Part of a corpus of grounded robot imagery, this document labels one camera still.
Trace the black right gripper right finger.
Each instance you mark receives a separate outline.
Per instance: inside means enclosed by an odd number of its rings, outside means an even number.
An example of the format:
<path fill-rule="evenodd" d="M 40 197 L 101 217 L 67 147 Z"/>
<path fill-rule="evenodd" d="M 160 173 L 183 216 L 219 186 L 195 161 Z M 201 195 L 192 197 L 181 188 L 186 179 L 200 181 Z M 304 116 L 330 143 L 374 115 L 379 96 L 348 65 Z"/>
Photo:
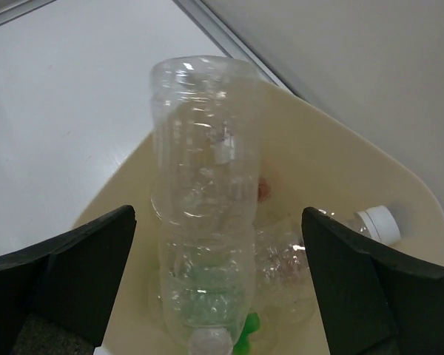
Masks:
<path fill-rule="evenodd" d="M 303 210 L 301 227 L 331 354 L 444 354 L 444 266 L 313 207 Z"/>

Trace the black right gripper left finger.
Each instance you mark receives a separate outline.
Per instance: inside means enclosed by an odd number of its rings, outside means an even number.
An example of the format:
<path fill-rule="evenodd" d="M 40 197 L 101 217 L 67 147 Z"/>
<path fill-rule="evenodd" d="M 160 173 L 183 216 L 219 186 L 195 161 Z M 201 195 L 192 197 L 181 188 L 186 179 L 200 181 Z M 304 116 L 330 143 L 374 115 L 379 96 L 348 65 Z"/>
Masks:
<path fill-rule="evenodd" d="M 136 229 L 132 206 L 0 256 L 0 354 L 93 354 Z"/>

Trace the clear bottle white cap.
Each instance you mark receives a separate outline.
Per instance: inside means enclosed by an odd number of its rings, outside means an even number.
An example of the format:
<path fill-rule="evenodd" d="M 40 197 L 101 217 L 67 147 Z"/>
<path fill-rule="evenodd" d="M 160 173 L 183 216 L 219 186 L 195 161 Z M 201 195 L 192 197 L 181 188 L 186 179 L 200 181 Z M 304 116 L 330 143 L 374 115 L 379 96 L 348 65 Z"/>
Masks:
<path fill-rule="evenodd" d="M 283 323 L 308 320 L 315 292 L 300 227 L 289 218 L 261 226 L 255 236 L 253 308 L 274 311 Z"/>

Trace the red label bottle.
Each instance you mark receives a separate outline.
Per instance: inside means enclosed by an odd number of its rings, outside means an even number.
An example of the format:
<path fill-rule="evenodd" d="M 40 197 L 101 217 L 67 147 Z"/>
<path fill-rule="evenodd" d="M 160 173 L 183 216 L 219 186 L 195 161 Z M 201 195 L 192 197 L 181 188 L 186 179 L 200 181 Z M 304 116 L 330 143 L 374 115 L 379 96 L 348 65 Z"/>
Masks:
<path fill-rule="evenodd" d="M 281 184 L 277 176 L 261 175 L 258 178 L 258 202 L 268 203 L 280 199 Z"/>

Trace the green plastic bottle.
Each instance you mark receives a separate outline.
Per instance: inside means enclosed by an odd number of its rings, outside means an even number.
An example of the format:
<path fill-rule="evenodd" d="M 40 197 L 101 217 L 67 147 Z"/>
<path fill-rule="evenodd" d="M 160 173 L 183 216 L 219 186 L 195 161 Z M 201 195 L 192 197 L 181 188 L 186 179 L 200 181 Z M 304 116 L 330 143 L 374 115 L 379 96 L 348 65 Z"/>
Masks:
<path fill-rule="evenodd" d="M 261 327 L 254 295 L 252 271 L 199 271 L 184 306 L 184 325 L 191 328 L 187 353 L 248 354 L 249 336 Z"/>

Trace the clear bottle grey cap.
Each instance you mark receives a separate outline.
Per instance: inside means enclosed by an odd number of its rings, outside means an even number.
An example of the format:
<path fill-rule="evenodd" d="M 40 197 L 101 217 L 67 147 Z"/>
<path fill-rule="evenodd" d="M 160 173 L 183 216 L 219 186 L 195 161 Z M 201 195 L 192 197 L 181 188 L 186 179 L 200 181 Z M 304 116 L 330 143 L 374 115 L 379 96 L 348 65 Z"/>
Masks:
<path fill-rule="evenodd" d="M 336 220 L 346 228 L 386 246 L 401 240 L 400 228 L 386 206 L 380 205 L 354 212 L 349 218 L 338 219 L 334 212 L 319 209 L 319 212 Z"/>

